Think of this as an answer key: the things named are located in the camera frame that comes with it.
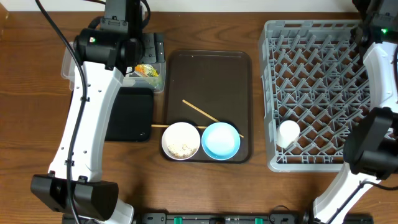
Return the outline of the white paper cup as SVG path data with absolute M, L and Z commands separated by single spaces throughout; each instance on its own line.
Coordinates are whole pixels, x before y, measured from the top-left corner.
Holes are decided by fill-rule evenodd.
M 292 120 L 283 121 L 277 128 L 276 144 L 281 148 L 287 148 L 300 136 L 300 126 Z

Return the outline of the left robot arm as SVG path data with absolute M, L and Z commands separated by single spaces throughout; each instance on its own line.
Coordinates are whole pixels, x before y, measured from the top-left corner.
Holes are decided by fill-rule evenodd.
M 133 206 L 118 197 L 117 183 L 102 180 L 104 140 L 127 69 L 163 63 L 165 57 L 158 34 L 144 32 L 151 14 L 147 1 L 104 5 L 104 15 L 65 44 L 76 65 L 67 122 L 48 172 L 34 175 L 30 189 L 76 223 L 131 224 Z

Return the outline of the green yellow snack wrapper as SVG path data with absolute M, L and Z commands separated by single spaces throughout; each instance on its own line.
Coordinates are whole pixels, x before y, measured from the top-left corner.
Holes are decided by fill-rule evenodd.
M 157 70 L 150 64 L 137 65 L 134 72 L 144 78 L 155 78 L 159 76 Z

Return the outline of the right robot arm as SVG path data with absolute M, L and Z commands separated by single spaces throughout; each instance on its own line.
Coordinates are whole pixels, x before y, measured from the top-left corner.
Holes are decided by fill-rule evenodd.
M 343 146 L 343 166 L 303 215 L 303 223 L 373 223 L 349 213 L 371 188 L 397 173 L 397 1 L 354 1 L 362 22 L 351 31 L 368 74 L 371 109 Z

